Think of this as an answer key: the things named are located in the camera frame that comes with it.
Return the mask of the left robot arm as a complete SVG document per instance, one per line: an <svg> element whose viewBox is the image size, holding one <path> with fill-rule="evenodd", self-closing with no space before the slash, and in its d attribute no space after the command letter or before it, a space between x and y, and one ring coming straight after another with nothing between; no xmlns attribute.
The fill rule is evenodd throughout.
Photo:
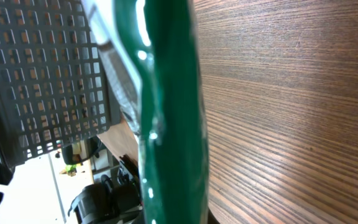
<svg viewBox="0 0 358 224"><path fill-rule="evenodd" d="M107 175L101 181L86 186L72 201L68 216L85 223L144 224L139 183L130 180L114 185Z"/></svg>

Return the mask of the green 3M package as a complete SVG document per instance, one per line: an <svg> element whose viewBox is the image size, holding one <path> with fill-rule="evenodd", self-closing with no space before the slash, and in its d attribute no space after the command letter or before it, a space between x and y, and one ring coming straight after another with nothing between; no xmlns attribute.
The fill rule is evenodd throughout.
<svg viewBox="0 0 358 224"><path fill-rule="evenodd" d="M83 1L138 143L146 223L208 223L208 132L192 1Z"/></svg>

